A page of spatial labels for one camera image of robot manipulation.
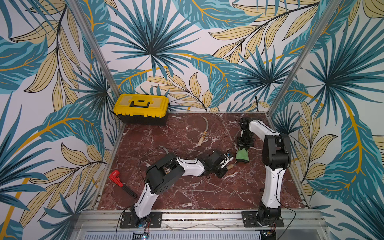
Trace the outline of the green rag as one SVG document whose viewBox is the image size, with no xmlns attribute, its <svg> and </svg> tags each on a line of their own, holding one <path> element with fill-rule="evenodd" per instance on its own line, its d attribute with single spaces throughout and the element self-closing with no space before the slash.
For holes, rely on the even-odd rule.
<svg viewBox="0 0 384 240">
<path fill-rule="evenodd" d="M 235 160 L 237 163 L 249 163 L 250 158 L 249 158 L 249 153 L 247 149 L 239 149 L 236 152 L 236 157 Z"/>
</svg>

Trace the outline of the sickle labelled handle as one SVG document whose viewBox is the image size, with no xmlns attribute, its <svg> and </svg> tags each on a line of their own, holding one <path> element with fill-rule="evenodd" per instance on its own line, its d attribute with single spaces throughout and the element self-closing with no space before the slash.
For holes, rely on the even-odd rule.
<svg viewBox="0 0 384 240">
<path fill-rule="evenodd" d="M 202 135 L 201 135 L 201 137 L 199 139 L 198 147 L 200 147 L 202 145 L 202 143 L 203 143 L 203 141 L 204 141 L 204 139 L 205 139 L 205 137 L 206 137 L 206 135 L 208 133 L 208 129 L 209 129 L 209 122 L 208 122 L 207 118 L 203 117 L 203 119 L 205 120 L 206 128 L 203 131 L 203 133 L 202 133 Z"/>
</svg>

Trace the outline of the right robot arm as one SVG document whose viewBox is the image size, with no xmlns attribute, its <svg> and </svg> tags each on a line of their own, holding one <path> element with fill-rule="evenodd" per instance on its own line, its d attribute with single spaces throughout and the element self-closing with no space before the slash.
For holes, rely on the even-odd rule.
<svg viewBox="0 0 384 240">
<path fill-rule="evenodd" d="M 250 161 L 248 149 L 255 143 L 254 136 L 263 141 L 262 162 L 266 167 L 266 179 L 258 210 L 259 222 L 278 219 L 281 216 L 280 194 L 283 178 L 292 160 L 290 137 L 272 130 L 261 120 L 240 118 L 238 123 L 241 134 L 237 137 L 236 162 Z"/>
</svg>

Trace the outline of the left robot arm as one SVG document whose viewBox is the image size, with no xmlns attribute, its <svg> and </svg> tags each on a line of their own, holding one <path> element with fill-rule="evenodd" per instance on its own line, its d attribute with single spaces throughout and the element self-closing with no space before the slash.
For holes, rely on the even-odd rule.
<svg viewBox="0 0 384 240">
<path fill-rule="evenodd" d="M 132 212 L 139 219 L 147 218 L 158 196 L 169 190 L 181 177 L 205 177 L 210 174 L 221 179 L 227 172 L 227 165 L 234 156 L 214 151 L 204 158 L 187 160 L 175 153 L 168 153 L 148 167 L 145 186 Z"/>
</svg>

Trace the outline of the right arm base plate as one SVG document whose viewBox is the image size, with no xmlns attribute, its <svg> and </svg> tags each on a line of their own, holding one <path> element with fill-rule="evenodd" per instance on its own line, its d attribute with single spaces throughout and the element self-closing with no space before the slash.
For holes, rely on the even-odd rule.
<svg viewBox="0 0 384 240">
<path fill-rule="evenodd" d="M 245 228 L 282 228 L 285 226 L 280 215 L 272 214 L 272 216 L 269 216 L 264 212 L 259 214 L 258 211 L 243 211 L 241 215 Z"/>
</svg>

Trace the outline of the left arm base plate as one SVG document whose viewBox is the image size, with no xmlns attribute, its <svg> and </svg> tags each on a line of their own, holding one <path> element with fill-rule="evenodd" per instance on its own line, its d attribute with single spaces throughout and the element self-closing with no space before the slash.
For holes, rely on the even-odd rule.
<svg viewBox="0 0 384 240">
<path fill-rule="evenodd" d="M 162 212 L 151 212 L 148 216 L 139 218 L 134 211 L 124 212 L 120 221 L 121 229 L 160 229 L 162 225 Z"/>
</svg>

